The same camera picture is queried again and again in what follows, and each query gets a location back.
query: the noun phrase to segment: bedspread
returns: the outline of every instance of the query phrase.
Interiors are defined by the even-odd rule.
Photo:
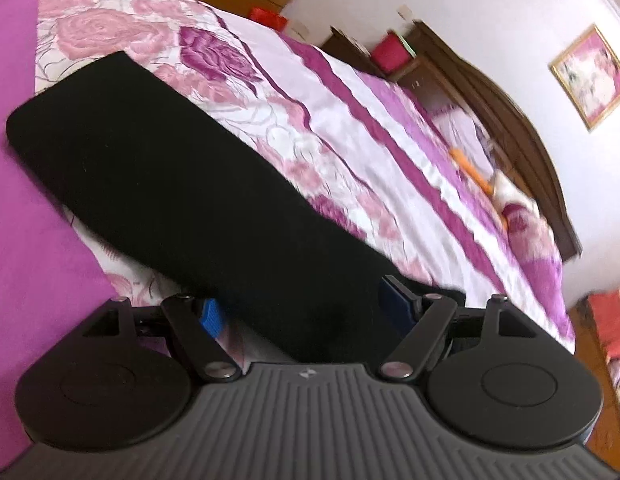
[[[251,146],[318,212],[407,276],[461,288],[468,306],[505,292],[574,349],[572,332],[560,332],[546,316],[506,235],[398,86],[195,0],[0,0],[0,12],[0,81],[19,85],[0,102],[0,246],[10,255],[0,258],[2,275],[9,274],[0,282],[0,466],[27,445],[11,396],[28,365],[114,290],[134,306],[180,290],[70,211],[63,218],[4,142],[13,108],[118,50]],[[149,203],[139,216],[157,207],[158,200]],[[15,218],[20,222],[11,223]],[[20,245],[10,247],[16,238]],[[229,320],[219,336],[237,362],[247,368],[269,355],[258,336],[237,327]]]

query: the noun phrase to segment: headboard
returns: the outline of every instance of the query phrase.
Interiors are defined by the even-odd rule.
[[[428,111],[452,102],[474,114],[494,144],[501,170],[538,203],[563,261],[581,254],[559,179],[530,120],[501,88],[458,57],[425,23],[414,22],[405,40],[417,57],[390,79],[409,86]]]

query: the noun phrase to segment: wall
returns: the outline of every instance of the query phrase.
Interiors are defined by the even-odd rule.
[[[500,85],[539,131],[564,190],[583,256],[565,266],[568,303],[620,283],[620,105],[592,133],[548,63],[595,22],[620,57],[620,20],[603,0],[293,0],[283,13],[321,43],[329,27],[363,44],[405,27],[407,4],[458,54]]]

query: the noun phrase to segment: gray ribbed surface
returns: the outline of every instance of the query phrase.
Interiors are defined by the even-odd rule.
[[[253,365],[206,386],[187,416],[127,449],[78,454],[37,444],[6,480],[607,480],[581,446],[543,455],[484,450],[430,416],[408,386],[360,365]]]

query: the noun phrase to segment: floral painting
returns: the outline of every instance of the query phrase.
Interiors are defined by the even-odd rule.
[[[589,130],[620,102],[620,63],[595,25],[552,61],[550,70]]]

